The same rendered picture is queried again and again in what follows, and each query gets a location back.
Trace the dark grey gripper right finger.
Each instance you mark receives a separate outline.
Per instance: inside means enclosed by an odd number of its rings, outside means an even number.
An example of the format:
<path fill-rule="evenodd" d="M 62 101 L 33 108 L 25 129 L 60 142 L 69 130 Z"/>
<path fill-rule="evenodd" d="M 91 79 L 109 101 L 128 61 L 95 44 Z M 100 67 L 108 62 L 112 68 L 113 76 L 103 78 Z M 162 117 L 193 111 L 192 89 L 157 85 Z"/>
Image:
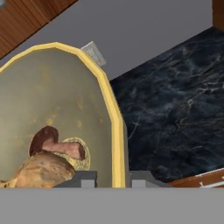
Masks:
<path fill-rule="evenodd" d="M 130 171 L 130 185 L 132 188 L 167 188 L 169 185 L 156 180 L 150 171 Z"/>

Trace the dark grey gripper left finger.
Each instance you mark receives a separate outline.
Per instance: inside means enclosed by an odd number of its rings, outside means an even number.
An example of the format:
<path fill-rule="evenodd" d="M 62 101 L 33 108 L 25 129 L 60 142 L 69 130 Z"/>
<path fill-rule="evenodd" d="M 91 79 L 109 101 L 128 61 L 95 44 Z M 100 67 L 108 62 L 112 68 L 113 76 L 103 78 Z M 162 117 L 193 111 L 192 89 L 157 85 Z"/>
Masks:
<path fill-rule="evenodd" d="M 96 188 L 97 172 L 96 171 L 77 171 L 71 180 L 57 185 L 57 187 L 72 188 Z"/>

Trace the yellow rimmed olive bowl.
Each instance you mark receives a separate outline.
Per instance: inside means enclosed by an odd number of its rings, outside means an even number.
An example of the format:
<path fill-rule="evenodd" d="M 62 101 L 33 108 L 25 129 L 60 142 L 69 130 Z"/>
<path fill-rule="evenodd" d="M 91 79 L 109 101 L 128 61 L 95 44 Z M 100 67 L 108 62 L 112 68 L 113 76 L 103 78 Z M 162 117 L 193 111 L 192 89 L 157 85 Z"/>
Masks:
<path fill-rule="evenodd" d="M 46 125 L 61 142 L 81 141 L 80 170 L 97 173 L 100 187 L 129 186 L 127 132 L 107 75 L 81 49 L 35 45 L 0 66 L 0 179 L 28 156 Z"/>

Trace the yellow brown onion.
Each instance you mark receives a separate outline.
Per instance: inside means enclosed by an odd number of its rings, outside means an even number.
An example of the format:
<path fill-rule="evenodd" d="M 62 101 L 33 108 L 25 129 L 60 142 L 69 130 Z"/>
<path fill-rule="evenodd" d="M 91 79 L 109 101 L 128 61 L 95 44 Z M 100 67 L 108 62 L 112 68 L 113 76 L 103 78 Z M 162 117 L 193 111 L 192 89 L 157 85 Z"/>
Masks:
<path fill-rule="evenodd" d="M 27 158 L 0 188 L 52 188 L 71 180 L 75 169 L 63 157 L 52 153 Z"/>

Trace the brown mushroom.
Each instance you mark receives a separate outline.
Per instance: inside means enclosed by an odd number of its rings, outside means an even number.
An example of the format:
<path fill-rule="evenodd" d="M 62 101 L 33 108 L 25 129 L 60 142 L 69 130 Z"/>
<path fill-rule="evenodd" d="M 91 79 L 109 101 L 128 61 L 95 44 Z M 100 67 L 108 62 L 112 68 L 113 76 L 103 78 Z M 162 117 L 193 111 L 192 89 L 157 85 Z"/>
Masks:
<path fill-rule="evenodd" d="M 59 132 L 53 126 L 45 126 L 40 129 L 31 139 L 29 155 L 51 152 L 67 154 L 70 158 L 84 160 L 86 153 L 84 146 L 79 142 L 59 142 Z"/>

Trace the brown wooden drawer front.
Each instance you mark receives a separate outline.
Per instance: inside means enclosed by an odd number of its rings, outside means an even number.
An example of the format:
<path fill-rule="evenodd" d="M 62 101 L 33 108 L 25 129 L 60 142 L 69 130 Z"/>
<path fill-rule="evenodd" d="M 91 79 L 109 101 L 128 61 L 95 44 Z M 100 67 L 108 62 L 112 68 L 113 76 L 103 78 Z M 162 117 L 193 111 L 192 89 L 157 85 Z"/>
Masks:
<path fill-rule="evenodd" d="M 169 183 L 169 186 L 200 188 L 200 182 L 203 182 L 204 185 L 209 185 L 221 181 L 224 181 L 224 168 L 172 181 Z"/>

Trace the grey wall socket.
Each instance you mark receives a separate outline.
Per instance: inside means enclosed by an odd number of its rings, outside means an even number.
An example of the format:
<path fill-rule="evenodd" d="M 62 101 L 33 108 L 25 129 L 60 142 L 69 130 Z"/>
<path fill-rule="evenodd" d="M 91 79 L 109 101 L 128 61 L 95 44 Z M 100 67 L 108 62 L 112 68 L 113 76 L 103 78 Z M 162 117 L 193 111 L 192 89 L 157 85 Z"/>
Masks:
<path fill-rule="evenodd" d="M 93 41 L 84 45 L 81 50 L 84 51 L 99 67 L 106 64 L 106 60 L 103 58 L 101 52 Z"/>

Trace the brown wooden wall cupboard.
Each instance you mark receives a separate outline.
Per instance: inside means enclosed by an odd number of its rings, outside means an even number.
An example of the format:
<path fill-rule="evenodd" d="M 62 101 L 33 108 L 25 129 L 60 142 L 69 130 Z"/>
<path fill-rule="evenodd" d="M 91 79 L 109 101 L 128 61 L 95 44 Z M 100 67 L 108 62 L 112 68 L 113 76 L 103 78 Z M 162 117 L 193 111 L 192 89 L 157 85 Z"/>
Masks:
<path fill-rule="evenodd" d="M 5 0 L 0 7 L 0 60 L 79 0 Z"/>

